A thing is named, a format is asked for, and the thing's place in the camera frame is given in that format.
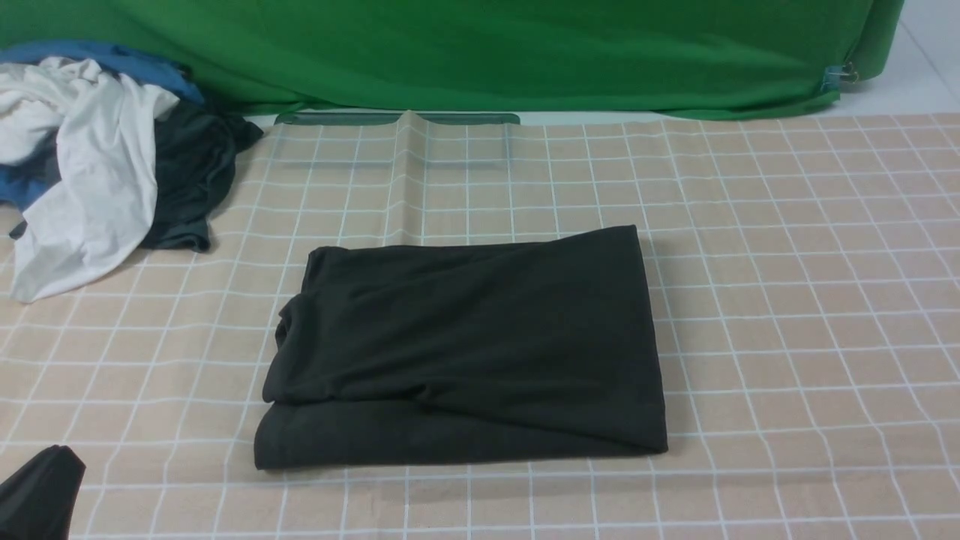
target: blue cloth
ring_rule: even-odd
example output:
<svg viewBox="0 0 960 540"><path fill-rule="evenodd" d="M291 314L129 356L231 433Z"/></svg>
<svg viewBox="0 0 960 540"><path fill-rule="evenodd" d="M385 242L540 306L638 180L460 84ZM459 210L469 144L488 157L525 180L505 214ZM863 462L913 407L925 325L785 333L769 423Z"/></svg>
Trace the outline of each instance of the blue cloth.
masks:
<svg viewBox="0 0 960 540"><path fill-rule="evenodd" d="M47 187L43 180L18 174L16 167L0 165L0 202L13 203L23 211L39 199Z"/></svg>
<svg viewBox="0 0 960 540"><path fill-rule="evenodd" d="M23 211L59 180L57 138L51 135L23 163L0 165L0 203L13 203Z"/></svg>
<svg viewBox="0 0 960 540"><path fill-rule="evenodd" d="M71 60L91 59L101 67L124 73L142 85L156 85L197 105L204 104L204 95L186 80L176 62L150 55L122 45L81 39L51 39L20 43L0 51L0 63L38 63L47 57Z"/></svg>

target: green backdrop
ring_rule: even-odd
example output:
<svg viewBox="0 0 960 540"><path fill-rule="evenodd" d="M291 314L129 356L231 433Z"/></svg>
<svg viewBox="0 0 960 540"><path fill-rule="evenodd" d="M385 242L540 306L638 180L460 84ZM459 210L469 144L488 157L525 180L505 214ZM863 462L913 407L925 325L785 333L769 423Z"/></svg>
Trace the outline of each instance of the green backdrop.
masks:
<svg viewBox="0 0 960 540"><path fill-rule="evenodd" d="M0 47L93 38L248 112L800 114L882 69L903 0L0 0Z"/></svg>

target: beige grid tablecloth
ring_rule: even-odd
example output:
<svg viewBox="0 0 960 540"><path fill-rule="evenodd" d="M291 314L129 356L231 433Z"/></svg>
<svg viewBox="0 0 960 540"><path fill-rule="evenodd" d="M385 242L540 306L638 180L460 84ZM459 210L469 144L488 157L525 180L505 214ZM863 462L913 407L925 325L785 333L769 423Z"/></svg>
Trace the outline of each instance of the beige grid tablecloth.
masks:
<svg viewBox="0 0 960 540"><path fill-rule="evenodd" d="M90 540L955 540L958 146L956 114L274 127L212 253L0 300L0 478L69 444ZM18 219L0 209L0 229ZM630 223L668 454L254 470L276 313L314 248ZM9 240L0 261L6 291Z"/></svg>

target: folded black garment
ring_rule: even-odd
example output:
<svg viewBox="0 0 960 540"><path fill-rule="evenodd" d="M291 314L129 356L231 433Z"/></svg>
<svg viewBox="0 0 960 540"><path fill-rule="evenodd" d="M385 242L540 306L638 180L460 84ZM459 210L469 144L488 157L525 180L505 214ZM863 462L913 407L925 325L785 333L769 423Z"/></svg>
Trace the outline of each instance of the folded black garment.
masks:
<svg viewBox="0 0 960 540"><path fill-rule="evenodd" d="M320 248L280 318L258 469L667 450L636 227Z"/></svg>
<svg viewBox="0 0 960 540"><path fill-rule="evenodd" d="M86 466L52 446L0 484L0 539L66 540Z"/></svg>
<svg viewBox="0 0 960 540"><path fill-rule="evenodd" d="M242 116L212 112L186 100L158 119L154 123L156 211L140 247L208 251L206 218L233 186L237 154L262 136L260 128ZM56 145L44 153L42 164L45 168L38 169L35 177L49 185L59 182ZM16 240L26 229L21 222L10 237Z"/></svg>

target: white cloth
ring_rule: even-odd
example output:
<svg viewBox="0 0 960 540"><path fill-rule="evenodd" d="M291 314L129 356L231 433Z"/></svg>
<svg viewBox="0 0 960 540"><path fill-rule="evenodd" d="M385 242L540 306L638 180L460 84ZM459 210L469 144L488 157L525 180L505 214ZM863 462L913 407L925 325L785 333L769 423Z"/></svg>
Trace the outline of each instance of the white cloth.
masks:
<svg viewBox="0 0 960 540"><path fill-rule="evenodd" d="M0 64L0 162L29 156L57 133L60 182L26 211L13 248L11 296L30 303L105 276L154 221L154 119L178 102L159 86L119 80L95 61Z"/></svg>

